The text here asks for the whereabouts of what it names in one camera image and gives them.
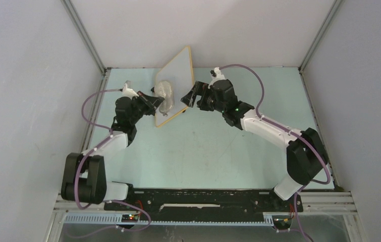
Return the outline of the silver mesh sponge eraser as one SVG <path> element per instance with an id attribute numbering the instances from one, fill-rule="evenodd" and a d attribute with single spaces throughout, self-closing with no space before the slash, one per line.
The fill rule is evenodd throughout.
<path id="1" fill-rule="evenodd" d="M 163 116 L 168 116 L 169 112 L 173 109 L 175 105 L 174 101 L 174 90 L 171 83 L 167 80 L 162 80 L 155 84 L 154 93 L 158 97 L 162 97 L 164 101 L 159 106 L 159 112 Z"/>

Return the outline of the wood framed whiteboard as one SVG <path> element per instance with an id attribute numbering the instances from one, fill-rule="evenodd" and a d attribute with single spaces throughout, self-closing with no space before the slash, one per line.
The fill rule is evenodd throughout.
<path id="1" fill-rule="evenodd" d="M 171 83 L 174 90 L 175 105 L 168 116 L 163 116 L 159 109 L 155 112 L 155 126 L 165 125 L 187 109 L 180 99 L 186 95 L 194 85 L 194 74 L 191 47 L 185 46 L 155 75 L 154 85 L 162 80 Z"/>

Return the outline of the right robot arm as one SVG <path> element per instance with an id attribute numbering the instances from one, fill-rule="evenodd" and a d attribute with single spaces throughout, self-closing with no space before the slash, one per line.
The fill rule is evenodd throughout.
<path id="1" fill-rule="evenodd" d="M 218 111 L 230 126 L 258 135 L 285 151 L 287 173 L 269 198 L 271 207 L 277 211 L 288 207 L 290 198 L 321 170 L 329 171 L 328 156 L 316 130 L 292 129 L 260 114 L 254 106 L 238 99 L 229 80 L 211 85 L 196 82 L 181 102 L 203 111 Z"/>

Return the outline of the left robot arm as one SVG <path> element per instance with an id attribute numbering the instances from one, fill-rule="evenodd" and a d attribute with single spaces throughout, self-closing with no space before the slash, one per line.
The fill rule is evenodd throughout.
<path id="1" fill-rule="evenodd" d="M 83 209 L 82 203 L 100 204 L 108 195 L 120 192 L 122 183 L 106 179 L 107 155 L 129 147 L 137 133 L 137 122 L 145 115 L 155 115 L 164 100 L 140 91 L 125 91 L 115 102 L 116 115 L 108 128 L 108 135 L 94 148 L 67 156 L 61 197 L 76 202 Z"/>

